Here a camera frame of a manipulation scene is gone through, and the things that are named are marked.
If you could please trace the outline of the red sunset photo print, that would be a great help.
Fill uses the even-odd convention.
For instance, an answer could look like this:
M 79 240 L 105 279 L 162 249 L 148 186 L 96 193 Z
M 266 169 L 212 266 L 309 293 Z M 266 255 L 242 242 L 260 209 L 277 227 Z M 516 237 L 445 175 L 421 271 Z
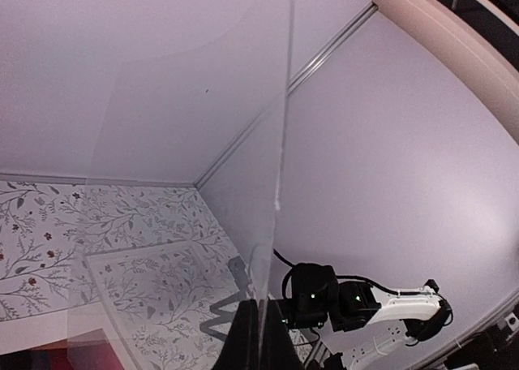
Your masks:
M 124 369 L 101 329 L 1 355 L 1 369 Z

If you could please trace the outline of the white picture frame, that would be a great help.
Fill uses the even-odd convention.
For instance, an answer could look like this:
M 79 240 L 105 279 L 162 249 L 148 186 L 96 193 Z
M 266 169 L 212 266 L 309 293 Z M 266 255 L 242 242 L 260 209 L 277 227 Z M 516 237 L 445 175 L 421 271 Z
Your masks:
M 246 290 L 240 256 L 205 258 L 193 243 L 85 256 L 125 369 L 210 369 L 224 342 L 199 331 L 209 306 Z

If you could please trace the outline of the clear acrylic sheet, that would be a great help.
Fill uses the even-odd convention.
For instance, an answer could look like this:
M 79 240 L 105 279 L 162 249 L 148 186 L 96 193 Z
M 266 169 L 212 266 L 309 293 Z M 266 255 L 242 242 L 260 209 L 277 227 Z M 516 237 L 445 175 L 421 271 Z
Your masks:
M 272 259 L 294 0 L 111 0 L 120 53 L 86 183 L 189 184 Z

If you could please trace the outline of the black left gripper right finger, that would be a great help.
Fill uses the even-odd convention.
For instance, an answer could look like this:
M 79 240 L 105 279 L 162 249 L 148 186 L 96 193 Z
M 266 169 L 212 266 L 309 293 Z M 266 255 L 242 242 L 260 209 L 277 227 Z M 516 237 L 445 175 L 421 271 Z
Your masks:
M 281 319 L 281 311 L 273 300 L 268 301 L 265 319 L 265 368 L 267 370 L 304 369 Z

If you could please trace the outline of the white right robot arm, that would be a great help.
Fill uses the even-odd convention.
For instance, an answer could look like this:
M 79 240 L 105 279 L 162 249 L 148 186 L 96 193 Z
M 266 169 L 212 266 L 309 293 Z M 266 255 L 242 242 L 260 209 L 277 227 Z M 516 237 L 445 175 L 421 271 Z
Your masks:
M 224 343 L 215 369 L 366 369 L 403 346 L 437 335 L 453 321 L 453 310 L 432 279 L 416 290 L 389 289 L 366 277 L 338 275 L 330 265 L 290 264 L 281 297 L 251 299 L 243 263 L 229 268 L 238 292 L 211 305 L 202 333 Z M 380 338 L 328 355 L 301 360 L 290 331 L 316 333 L 326 323 L 350 332 L 385 321 L 400 321 Z

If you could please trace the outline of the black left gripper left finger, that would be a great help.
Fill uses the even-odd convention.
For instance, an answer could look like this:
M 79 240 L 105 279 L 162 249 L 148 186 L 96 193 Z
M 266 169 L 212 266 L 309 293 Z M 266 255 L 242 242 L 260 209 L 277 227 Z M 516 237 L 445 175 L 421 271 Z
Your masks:
M 255 300 L 242 301 L 217 359 L 217 370 L 260 368 L 259 310 Z

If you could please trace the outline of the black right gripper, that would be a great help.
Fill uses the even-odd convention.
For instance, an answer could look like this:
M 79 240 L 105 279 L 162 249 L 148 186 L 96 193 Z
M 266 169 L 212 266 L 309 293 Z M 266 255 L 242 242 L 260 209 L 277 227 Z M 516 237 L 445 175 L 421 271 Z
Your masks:
M 381 309 L 370 283 L 340 282 L 330 265 L 294 265 L 282 280 L 281 295 L 281 319 L 289 329 L 320 329 L 330 323 L 334 332 L 348 332 L 367 325 Z M 212 303 L 212 317 L 199 323 L 199 331 L 224 342 L 238 305 L 250 299 L 248 291 L 240 290 Z

